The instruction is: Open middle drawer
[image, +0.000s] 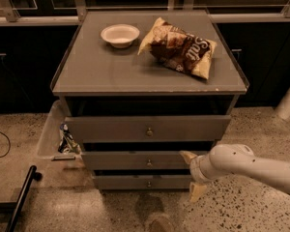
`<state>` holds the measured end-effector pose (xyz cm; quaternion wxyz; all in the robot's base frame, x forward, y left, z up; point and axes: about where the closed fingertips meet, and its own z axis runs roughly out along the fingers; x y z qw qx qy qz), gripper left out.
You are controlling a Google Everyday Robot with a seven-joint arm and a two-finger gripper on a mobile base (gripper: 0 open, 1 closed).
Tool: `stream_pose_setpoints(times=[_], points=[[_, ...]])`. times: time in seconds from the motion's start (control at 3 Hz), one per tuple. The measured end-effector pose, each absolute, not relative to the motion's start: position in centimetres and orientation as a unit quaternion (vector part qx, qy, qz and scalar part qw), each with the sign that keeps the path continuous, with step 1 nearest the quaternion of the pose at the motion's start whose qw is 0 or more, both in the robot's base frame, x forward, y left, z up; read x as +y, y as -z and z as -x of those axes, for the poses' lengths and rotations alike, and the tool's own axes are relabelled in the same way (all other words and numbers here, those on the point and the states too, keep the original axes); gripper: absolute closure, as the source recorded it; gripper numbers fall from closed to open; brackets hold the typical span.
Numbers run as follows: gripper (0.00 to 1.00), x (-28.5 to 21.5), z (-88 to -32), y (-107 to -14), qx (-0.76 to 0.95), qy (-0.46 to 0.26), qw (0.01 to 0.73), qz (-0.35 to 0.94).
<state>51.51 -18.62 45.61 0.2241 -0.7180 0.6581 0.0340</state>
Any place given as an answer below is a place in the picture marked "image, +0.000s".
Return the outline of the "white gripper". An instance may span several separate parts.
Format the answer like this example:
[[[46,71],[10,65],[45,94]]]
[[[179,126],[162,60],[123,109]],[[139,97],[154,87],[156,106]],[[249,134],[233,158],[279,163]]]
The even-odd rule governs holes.
[[[190,151],[180,151],[186,164],[189,164],[192,179],[197,182],[189,184],[189,201],[196,202],[205,193],[205,183],[212,182],[219,177],[219,172],[212,166],[208,155],[197,156]]]

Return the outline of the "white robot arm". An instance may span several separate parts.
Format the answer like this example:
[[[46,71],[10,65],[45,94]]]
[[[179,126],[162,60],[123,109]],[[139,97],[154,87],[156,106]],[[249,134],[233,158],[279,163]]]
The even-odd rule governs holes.
[[[219,144],[206,155],[181,151],[192,181],[189,200],[196,202],[207,184],[226,175],[242,175],[290,195],[290,162],[258,158],[243,144]]]

